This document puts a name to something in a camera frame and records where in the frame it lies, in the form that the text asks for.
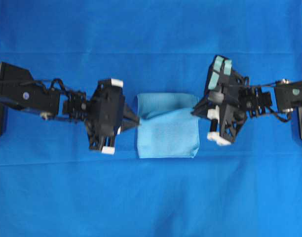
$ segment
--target screw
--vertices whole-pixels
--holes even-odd
[[[81,104],[81,109],[86,110],[86,104],[85,103]]]
[[[281,82],[282,84],[289,84],[289,83],[290,83],[290,80],[282,79],[280,82]]]
[[[24,92],[23,93],[23,98],[24,98],[24,100],[28,100],[29,99],[29,93],[28,92]]]
[[[293,94],[294,95],[299,95],[300,94],[300,90],[299,89],[293,89]]]
[[[293,108],[289,108],[289,109],[285,109],[285,110],[283,110],[283,112],[284,112],[284,113],[290,113],[290,112],[292,112],[292,111],[294,111],[294,109],[293,109]]]
[[[249,108],[249,109],[252,107],[251,101],[246,102],[246,107]]]

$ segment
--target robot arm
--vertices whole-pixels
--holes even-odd
[[[107,79],[98,82],[90,99],[85,92],[67,90],[60,79],[46,88],[30,72],[8,63],[0,63],[0,136],[4,132],[7,108],[40,115],[44,120],[85,123],[89,148],[114,153],[116,135],[139,125],[139,117],[125,103],[123,82]],[[66,96],[59,117],[60,97]]]
[[[270,92],[263,92],[262,87],[274,88],[277,112],[271,108]],[[302,81],[290,83],[283,79],[272,84],[250,86],[249,78],[236,72],[231,60],[217,55],[209,67],[204,97],[192,114],[211,121],[207,138],[222,146],[235,142],[247,114],[250,118],[274,115],[280,121],[288,122],[294,109],[299,111],[302,134]]]

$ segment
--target towel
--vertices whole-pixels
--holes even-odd
[[[199,148],[198,117],[190,113],[197,102],[184,93],[139,94],[139,157],[193,158]]]

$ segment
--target green dot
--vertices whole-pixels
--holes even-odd
[[[293,89],[293,94],[294,95],[299,95],[300,93],[300,90],[299,89]]]

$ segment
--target blue backdrop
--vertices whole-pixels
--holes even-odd
[[[302,79],[302,0],[0,0],[0,61],[91,95],[97,80],[201,97],[215,54],[253,84]],[[249,119],[236,143],[144,159],[136,131],[88,151],[83,124],[9,111],[0,138],[0,237],[302,236],[297,115]]]

